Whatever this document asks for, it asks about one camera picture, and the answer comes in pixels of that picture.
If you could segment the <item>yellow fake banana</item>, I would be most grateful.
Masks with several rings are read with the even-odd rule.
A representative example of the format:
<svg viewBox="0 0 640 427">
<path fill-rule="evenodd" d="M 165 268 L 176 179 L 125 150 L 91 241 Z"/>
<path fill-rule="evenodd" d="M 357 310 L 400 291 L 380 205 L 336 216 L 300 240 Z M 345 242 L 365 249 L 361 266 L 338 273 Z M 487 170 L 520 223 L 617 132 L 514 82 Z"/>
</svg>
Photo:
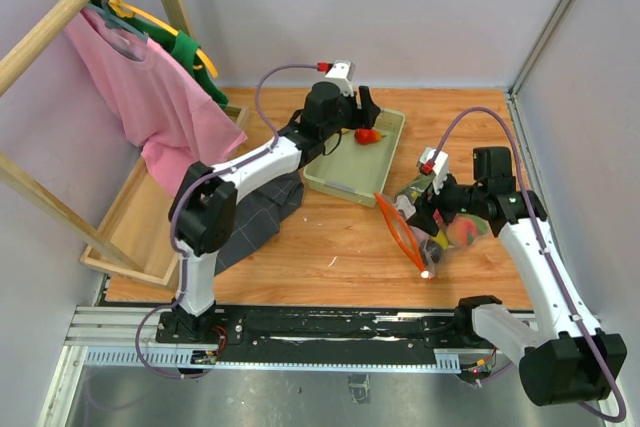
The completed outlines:
<svg viewBox="0 0 640 427">
<path fill-rule="evenodd" d="M 444 230 L 440 229 L 435 236 L 431 237 L 431 239 L 435 243 L 437 243 L 443 250 L 447 250 L 449 248 L 449 240 Z"/>
</svg>

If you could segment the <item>green fake leafy vegetable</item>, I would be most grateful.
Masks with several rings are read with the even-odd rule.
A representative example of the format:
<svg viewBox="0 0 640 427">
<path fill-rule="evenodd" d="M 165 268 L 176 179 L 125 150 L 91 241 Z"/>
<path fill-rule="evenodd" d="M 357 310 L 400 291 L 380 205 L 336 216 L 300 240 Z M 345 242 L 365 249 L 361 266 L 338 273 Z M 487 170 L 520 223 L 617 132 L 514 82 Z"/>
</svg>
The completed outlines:
<svg viewBox="0 0 640 427">
<path fill-rule="evenodd" d="M 406 184 L 397 194 L 397 198 L 405 197 L 410 204 L 414 204 L 433 183 L 434 174 L 419 174 Z"/>
</svg>

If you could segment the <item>orange fake peach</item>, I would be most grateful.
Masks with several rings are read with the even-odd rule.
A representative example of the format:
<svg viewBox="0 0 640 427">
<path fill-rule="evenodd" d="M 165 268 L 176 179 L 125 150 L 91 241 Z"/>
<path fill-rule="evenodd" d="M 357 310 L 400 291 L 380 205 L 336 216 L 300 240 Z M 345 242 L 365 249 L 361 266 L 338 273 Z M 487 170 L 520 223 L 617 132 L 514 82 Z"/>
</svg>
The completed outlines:
<svg viewBox="0 0 640 427">
<path fill-rule="evenodd" d="M 453 247 L 468 247 L 482 235 L 483 223 L 474 216 L 457 214 L 446 227 L 446 237 Z"/>
</svg>

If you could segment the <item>dark fake avocado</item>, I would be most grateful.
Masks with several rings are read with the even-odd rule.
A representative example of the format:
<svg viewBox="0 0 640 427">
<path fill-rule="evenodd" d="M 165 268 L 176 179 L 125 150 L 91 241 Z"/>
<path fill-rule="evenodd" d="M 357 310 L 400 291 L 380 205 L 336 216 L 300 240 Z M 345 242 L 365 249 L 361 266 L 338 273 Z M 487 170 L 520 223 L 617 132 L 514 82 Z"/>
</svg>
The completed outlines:
<svg viewBox="0 0 640 427">
<path fill-rule="evenodd" d="M 427 265 L 436 265 L 442 261 L 445 249 L 435 241 L 427 239 L 421 243 L 422 260 Z"/>
</svg>

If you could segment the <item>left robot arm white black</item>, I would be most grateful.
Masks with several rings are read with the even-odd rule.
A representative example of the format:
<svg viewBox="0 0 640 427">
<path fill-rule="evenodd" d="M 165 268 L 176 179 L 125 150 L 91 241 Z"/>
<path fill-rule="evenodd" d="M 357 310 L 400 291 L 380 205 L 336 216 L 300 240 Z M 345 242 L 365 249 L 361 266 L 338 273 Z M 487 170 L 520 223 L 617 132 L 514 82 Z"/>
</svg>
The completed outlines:
<svg viewBox="0 0 640 427">
<path fill-rule="evenodd" d="M 380 113 L 367 86 L 345 93 L 337 84 L 321 81 L 271 141 L 232 161 L 189 167 L 169 212 L 171 244 L 181 257 L 179 288 L 170 309 L 183 335 L 200 343 L 213 333 L 217 257 L 231 237 L 239 202 L 326 155 L 326 142 L 343 130 L 373 128 Z"/>
</svg>

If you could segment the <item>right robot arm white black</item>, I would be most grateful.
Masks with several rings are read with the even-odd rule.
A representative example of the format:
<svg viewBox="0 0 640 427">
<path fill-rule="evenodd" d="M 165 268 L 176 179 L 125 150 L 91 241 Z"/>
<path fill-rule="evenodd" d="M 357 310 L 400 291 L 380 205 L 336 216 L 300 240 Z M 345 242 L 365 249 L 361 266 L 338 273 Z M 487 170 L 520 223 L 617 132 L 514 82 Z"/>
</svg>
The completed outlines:
<svg viewBox="0 0 640 427">
<path fill-rule="evenodd" d="M 519 159 L 507 147 L 473 151 L 474 182 L 457 182 L 446 153 L 426 148 L 418 161 L 429 181 L 408 222 L 437 236 L 441 224 L 461 213 L 487 221 L 514 261 L 532 302 L 537 326 L 519 321 L 495 297 L 460 300 L 455 339 L 466 347 L 486 340 L 517 366 L 522 387 L 537 406 L 614 397 L 624 401 L 616 379 L 627 356 L 622 337 L 605 332 L 584 305 L 552 241 L 552 229 L 536 194 L 522 184 Z"/>
</svg>

